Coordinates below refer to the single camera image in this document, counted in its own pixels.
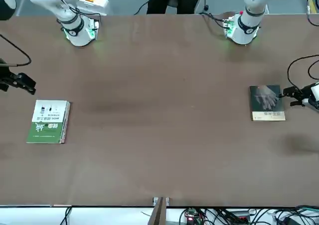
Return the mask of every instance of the book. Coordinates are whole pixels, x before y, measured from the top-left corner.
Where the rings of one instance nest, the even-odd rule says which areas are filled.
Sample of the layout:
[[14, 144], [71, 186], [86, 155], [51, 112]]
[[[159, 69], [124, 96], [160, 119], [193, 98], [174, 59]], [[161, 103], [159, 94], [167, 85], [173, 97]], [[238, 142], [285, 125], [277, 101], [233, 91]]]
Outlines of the book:
[[250, 86], [250, 107], [253, 121], [285, 121], [280, 85]]
[[27, 143], [63, 144], [68, 123], [70, 102], [37, 100]]

